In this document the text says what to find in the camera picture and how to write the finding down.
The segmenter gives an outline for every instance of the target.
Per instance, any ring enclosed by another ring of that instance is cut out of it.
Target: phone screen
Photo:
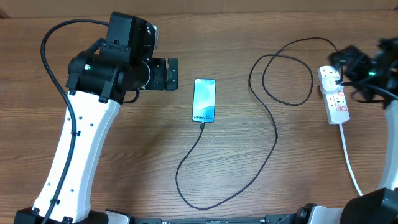
[[[196,79],[193,89],[192,121],[214,122],[216,80]]]

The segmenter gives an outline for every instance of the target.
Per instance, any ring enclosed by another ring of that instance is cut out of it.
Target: power cord
[[[135,101],[138,100],[138,98],[139,98],[139,90],[136,91],[136,96],[135,96],[132,100],[130,100],[130,101],[125,101],[125,102],[123,102],[123,103],[134,103]]]
[[[344,158],[346,159],[349,175],[351,176],[351,179],[353,180],[355,189],[358,192],[359,196],[362,196],[362,191],[361,191],[361,189],[359,189],[358,183],[356,182],[353,170],[351,168],[351,164],[349,163],[347,147],[346,147],[346,139],[344,137],[344,131],[343,131],[343,124],[340,123],[340,124],[338,124],[338,126],[340,127],[341,142],[343,143]]]
[[[65,178],[66,178],[67,173],[68,173],[70,161],[72,160],[73,150],[75,148],[76,135],[77,135],[75,112],[73,111],[72,104],[70,103],[67,94],[63,91],[62,86],[59,84],[59,82],[57,81],[57,79],[55,78],[54,74],[52,73],[52,71],[51,71],[51,69],[49,67],[47,59],[45,58],[45,45],[46,45],[47,40],[49,39],[50,35],[54,31],[56,31],[57,29],[59,29],[59,28],[61,28],[63,26],[66,26],[66,25],[69,25],[69,24],[73,24],[73,23],[78,23],[78,22],[90,22],[90,23],[101,24],[101,25],[105,25],[105,26],[109,25],[109,23],[107,23],[107,22],[97,21],[97,20],[93,20],[93,19],[72,19],[72,20],[69,20],[69,21],[61,22],[60,24],[58,24],[58,25],[54,26],[53,28],[51,28],[45,34],[45,36],[44,36],[44,38],[42,40],[41,48],[40,48],[40,54],[41,54],[41,57],[42,57],[44,68],[47,71],[47,73],[49,74],[49,77],[53,81],[55,87],[60,92],[63,100],[65,101],[65,103],[67,105],[67,108],[68,108],[68,111],[70,113],[70,119],[72,121],[72,133],[71,133],[72,138],[70,140],[70,147],[69,147],[68,157],[67,157],[67,160],[65,162],[65,167],[63,168],[60,181],[59,181],[59,183],[57,185],[57,188],[55,189],[54,196],[51,199],[51,203],[50,203],[49,209],[47,210],[47,213],[44,216],[42,224],[47,223],[47,221],[49,220],[50,215],[52,213],[52,210],[54,209],[55,204],[59,203],[58,196],[60,195],[63,182],[65,181]]]
[[[261,59],[263,59],[264,57],[272,57],[272,58],[269,60],[269,62],[268,62],[268,64],[267,64],[267,67],[264,69],[264,73],[262,74],[262,78],[261,78],[262,87],[263,87],[263,89],[265,90],[265,92],[266,92],[272,99],[278,101],[279,103],[283,103],[283,104],[285,104],[285,105],[288,105],[288,106],[300,106],[300,105],[304,104],[304,103],[310,98],[311,93],[312,93],[312,88],[313,88],[313,75],[312,75],[311,68],[310,68],[305,62],[301,61],[300,59],[297,59],[297,58],[291,57],[291,56],[287,56],[287,55],[280,55],[280,54],[279,54],[279,53],[281,53],[286,47],[288,47],[289,45],[292,45],[292,44],[294,44],[294,43],[301,42],[301,41],[304,41],[304,40],[324,40],[324,41],[328,42],[330,45],[332,45],[332,47],[333,47],[336,51],[338,50],[337,47],[336,47],[336,45],[335,45],[333,42],[331,42],[331,41],[328,40],[328,39],[322,38],[322,37],[311,37],[311,38],[305,38],[305,39],[295,40],[295,41],[290,42],[290,43],[286,44],[285,46],[283,46],[283,47],[282,47],[281,49],[279,49],[275,54],[266,54],[266,55],[261,56],[259,59],[257,59],[257,61],[255,62],[255,64],[253,65],[253,67],[252,67],[252,69],[251,69],[251,71],[250,71],[249,80],[248,80],[248,82],[249,82],[249,88],[250,88],[252,94],[253,94],[253,95],[257,98],[257,100],[261,103],[261,105],[267,110],[267,112],[268,112],[268,114],[269,114],[269,116],[270,116],[270,118],[271,118],[272,125],[274,126],[274,131],[275,131],[275,142],[274,142],[274,145],[272,146],[271,151],[268,153],[268,155],[267,155],[267,157],[266,157],[264,163],[262,164],[262,166],[261,166],[261,168],[259,169],[259,171],[257,172],[257,174],[254,176],[254,178],[252,179],[252,181],[250,181],[250,182],[249,182],[246,186],[244,186],[240,191],[236,192],[234,195],[230,196],[229,198],[227,198],[227,199],[223,200],[222,202],[219,202],[219,203],[217,203],[217,204],[215,204],[215,205],[212,205],[212,206],[209,206],[209,207],[201,208],[201,207],[196,207],[196,206],[190,204],[189,202],[187,202],[187,200],[184,198],[184,196],[182,195],[182,193],[181,193],[181,191],[180,191],[180,187],[178,186],[178,172],[179,172],[179,170],[180,170],[180,168],[181,168],[181,165],[182,165],[183,162],[185,161],[185,159],[190,155],[190,153],[193,151],[193,149],[194,149],[195,146],[198,144],[198,142],[199,142],[199,140],[200,140],[200,138],[201,138],[201,135],[202,135],[202,133],[203,133],[203,129],[205,128],[205,124],[204,124],[204,123],[201,123],[201,124],[200,124],[200,135],[199,135],[199,137],[198,137],[196,143],[192,146],[192,148],[189,150],[189,152],[187,153],[187,155],[181,160],[180,164],[179,164],[178,167],[177,167],[177,171],[176,171],[176,173],[175,173],[175,185],[177,186],[178,194],[180,194],[182,200],[183,200],[188,206],[190,206],[191,208],[197,209],[197,210],[209,210],[209,209],[215,208],[215,207],[217,207],[217,206],[219,206],[219,205],[222,205],[223,203],[225,203],[225,202],[231,200],[232,198],[234,198],[235,196],[239,195],[239,194],[242,193],[244,190],[246,190],[251,184],[253,184],[253,182],[254,182],[254,181],[257,179],[257,177],[260,175],[262,169],[263,169],[264,166],[266,165],[268,159],[270,158],[270,156],[271,156],[272,152],[274,151],[275,146],[276,146],[276,144],[277,144],[277,142],[278,142],[278,130],[277,130],[277,125],[276,125],[276,122],[275,122],[275,119],[274,119],[272,113],[270,112],[270,110],[268,109],[268,107],[266,106],[266,104],[265,104],[265,103],[257,96],[257,94],[254,92],[254,90],[253,90],[253,88],[252,88],[252,86],[251,86],[251,76],[252,76],[253,70],[255,69],[256,65],[259,63],[259,61],[260,61]],[[311,87],[310,87],[310,91],[309,91],[308,96],[306,97],[306,99],[305,99],[304,101],[302,101],[301,103],[288,103],[288,102],[284,102],[284,101],[279,100],[279,99],[277,99],[276,97],[272,96],[272,95],[268,92],[268,90],[267,90],[267,88],[266,88],[266,86],[265,86],[265,84],[264,84],[264,77],[265,77],[265,75],[266,75],[266,72],[267,72],[267,69],[268,69],[269,65],[271,64],[271,62],[272,62],[276,57],[289,58],[289,59],[295,60],[296,62],[300,62],[301,64],[303,64],[304,66],[306,66],[306,68],[307,68],[308,71],[310,72],[310,77],[311,77]]]
[[[357,100],[354,96],[355,94],[359,93],[359,91],[354,91],[351,93],[349,96],[352,100],[358,102],[358,103],[383,103],[384,100]]]
[[[397,95],[395,95],[395,94],[391,93],[390,91],[387,91],[387,90],[385,90],[383,88],[380,88],[378,86],[374,86],[374,85],[371,85],[371,84],[362,83],[362,82],[343,82],[341,85],[342,86],[354,86],[354,87],[360,86],[362,88],[369,88],[369,89],[372,89],[372,90],[376,91],[378,95],[381,95],[381,96],[383,96],[385,98],[390,97],[391,100],[398,100],[398,96]],[[358,100],[355,100],[355,101],[357,101],[359,103],[378,103],[378,101],[374,102],[372,100],[371,101],[358,101]]]

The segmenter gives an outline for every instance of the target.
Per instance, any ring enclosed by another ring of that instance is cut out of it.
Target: white power strip
[[[336,84],[336,81],[340,79],[340,74],[332,66],[322,66],[318,70],[318,77],[329,124],[338,124],[340,127],[341,142],[343,143],[347,168],[359,196],[362,196],[362,192],[356,183],[353,170],[351,169],[351,164],[349,163],[343,132],[343,123],[349,120],[349,113],[343,87]]]

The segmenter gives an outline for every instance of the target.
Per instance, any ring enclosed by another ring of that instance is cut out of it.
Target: blue phone screen
[[[193,91],[192,121],[214,122],[216,80],[196,79]]]

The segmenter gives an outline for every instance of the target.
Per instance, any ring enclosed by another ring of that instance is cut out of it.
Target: black cable
[[[351,93],[351,95],[350,95],[350,98],[353,100],[353,101],[356,101],[356,102],[358,102],[358,103],[382,103],[382,102],[384,102],[384,100],[357,100],[357,99],[355,99],[355,94],[357,94],[357,93],[359,93],[359,91],[354,91],[354,92],[352,92]]]
[[[139,90],[136,91],[136,96],[132,100],[123,103],[134,103],[135,101],[138,100],[138,98],[139,98]]]
[[[367,84],[367,83],[361,83],[361,82],[343,82],[341,85],[342,86],[354,86],[354,87],[360,86],[361,88],[369,88],[369,89],[378,91],[377,94],[379,96],[383,96],[385,98],[391,97],[392,100],[398,100],[398,96],[397,95],[391,93],[388,90],[385,90],[383,88],[375,86],[375,85],[371,85],[371,84]]]
[[[265,68],[264,73],[262,74],[262,86],[263,86],[264,90],[266,91],[266,93],[267,93],[271,98],[273,98],[274,100],[278,101],[279,103],[283,103],[283,104],[285,104],[285,105],[289,105],[289,106],[300,106],[300,105],[304,104],[304,103],[310,98],[311,92],[312,92],[312,88],[313,88],[313,75],[312,75],[311,68],[310,68],[305,62],[301,61],[300,59],[297,59],[297,58],[291,57],[291,56],[287,56],[287,55],[279,55],[279,53],[281,53],[281,51],[283,51],[287,46],[289,46],[289,45],[291,45],[291,44],[294,44],[294,43],[296,43],[296,42],[304,41],[304,40],[324,40],[324,41],[328,42],[329,44],[331,44],[331,45],[333,46],[333,48],[334,48],[336,51],[338,50],[338,49],[336,48],[336,46],[334,45],[334,43],[332,43],[330,40],[325,39],[325,38],[321,38],[321,37],[311,37],[311,38],[306,38],[306,39],[300,39],[300,40],[293,41],[293,42],[291,42],[291,43],[289,43],[289,44],[283,46],[280,50],[277,51],[276,54],[266,54],[266,55],[261,56],[259,59],[257,59],[257,61],[255,62],[255,64],[253,65],[253,67],[252,67],[252,69],[251,69],[251,71],[250,71],[249,80],[248,80],[248,82],[249,82],[249,88],[250,88],[252,94],[257,98],[257,100],[258,100],[258,101],[263,105],[263,107],[267,110],[267,112],[268,112],[268,114],[269,114],[269,116],[270,116],[270,118],[271,118],[272,125],[274,126],[274,130],[275,130],[275,142],[274,142],[274,145],[272,146],[271,151],[268,153],[268,156],[266,157],[264,163],[262,164],[261,168],[260,168],[259,171],[257,172],[256,176],[254,176],[254,178],[252,179],[252,181],[250,181],[250,182],[249,182],[246,186],[244,186],[240,191],[236,192],[234,195],[232,195],[232,196],[230,196],[229,198],[223,200],[222,202],[217,203],[217,204],[215,204],[215,205],[212,205],[212,206],[210,206],[210,207],[200,208],[200,207],[193,206],[192,204],[190,204],[189,202],[187,202],[187,200],[183,197],[183,195],[182,195],[182,193],[181,193],[181,191],[180,191],[180,188],[178,187],[178,171],[180,170],[180,167],[181,167],[182,163],[183,163],[183,162],[185,161],[185,159],[190,155],[190,153],[193,151],[193,149],[194,149],[195,146],[198,144],[198,142],[199,142],[199,140],[200,140],[200,138],[201,138],[201,135],[202,135],[202,133],[203,133],[203,129],[205,128],[205,124],[204,124],[204,123],[201,123],[201,126],[200,126],[200,135],[199,135],[199,137],[198,137],[196,143],[195,143],[195,144],[192,146],[192,148],[189,150],[188,154],[181,160],[180,164],[179,164],[178,167],[177,167],[177,171],[176,171],[176,173],[175,173],[175,185],[177,186],[177,191],[178,191],[178,193],[180,194],[182,200],[183,200],[188,206],[190,206],[190,207],[192,207],[192,208],[194,208],[194,209],[197,209],[197,210],[209,210],[209,209],[215,208],[215,207],[217,207],[217,206],[219,206],[219,205],[221,205],[221,204],[223,204],[223,203],[225,203],[225,202],[231,200],[232,198],[234,198],[235,196],[239,195],[239,194],[242,193],[243,191],[245,191],[245,190],[246,190],[251,184],[253,184],[253,182],[258,178],[258,176],[260,175],[262,169],[263,169],[264,166],[266,165],[268,159],[270,158],[270,156],[271,156],[272,152],[274,151],[275,146],[276,146],[276,144],[277,144],[277,142],[278,142],[278,129],[277,129],[277,125],[276,125],[276,122],[275,122],[275,119],[274,119],[272,113],[270,112],[270,110],[268,109],[268,107],[265,105],[265,103],[264,103],[264,102],[257,96],[257,94],[254,92],[254,90],[253,90],[253,88],[252,88],[252,86],[251,86],[251,76],[252,76],[252,73],[253,73],[254,68],[256,67],[256,65],[259,63],[259,61],[260,61],[261,59],[263,59],[264,57],[272,57],[272,58],[270,59],[268,65],[267,65],[267,67]],[[276,57],[289,58],[289,59],[295,60],[296,62],[300,62],[301,64],[303,64],[304,66],[306,66],[306,68],[307,68],[308,71],[310,72],[310,76],[311,76],[311,88],[310,88],[310,92],[309,92],[308,96],[306,97],[306,99],[305,99],[303,102],[301,102],[301,103],[288,103],[288,102],[284,102],[284,101],[282,101],[282,100],[279,100],[279,99],[275,98],[274,96],[272,96],[272,95],[267,91],[267,88],[265,87],[265,84],[264,84],[264,76],[265,76],[265,74],[266,74],[266,72],[267,72],[268,66],[270,65],[270,63],[272,62],[272,60],[273,60],[274,58],[276,58]]]
[[[45,224],[49,220],[50,215],[52,213],[52,210],[54,209],[54,206],[55,206],[55,204],[58,201],[58,196],[60,195],[60,192],[61,192],[61,189],[62,189],[62,185],[63,185],[63,182],[65,180],[65,177],[67,176],[67,172],[68,172],[68,169],[69,169],[70,161],[72,159],[73,150],[75,148],[76,135],[77,135],[75,112],[73,111],[72,104],[70,103],[67,94],[63,91],[62,86],[59,84],[59,82],[57,81],[57,79],[55,78],[54,74],[52,73],[52,71],[51,71],[51,69],[49,67],[47,59],[45,58],[45,45],[46,45],[47,40],[49,39],[50,35],[54,31],[56,31],[57,29],[59,29],[59,28],[61,28],[63,26],[66,26],[66,25],[69,25],[69,24],[73,24],[73,23],[77,23],[77,22],[90,22],[90,23],[101,24],[101,25],[106,25],[106,26],[109,25],[109,23],[107,23],[107,22],[96,21],[96,20],[92,20],[92,19],[72,19],[72,20],[69,20],[69,21],[61,22],[60,24],[54,26],[53,28],[51,28],[45,34],[45,36],[43,38],[42,45],[41,45],[41,48],[40,48],[40,54],[41,54],[41,57],[42,57],[43,65],[44,65],[45,70],[49,74],[49,77],[53,81],[55,87],[57,87],[57,90],[60,92],[63,100],[65,101],[65,103],[67,105],[68,111],[70,113],[70,118],[71,118],[71,121],[72,121],[72,133],[71,133],[72,134],[72,138],[70,140],[70,147],[69,147],[68,157],[67,157],[67,160],[65,162],[65,167],[63,168],[60,181],[59,181],[59,183],[57,185],[57,188],[55,189],[55,193],[54,193],[53,199],[51,200],[49,209],[47,210],[47,213],[44,216],[42,224]]]

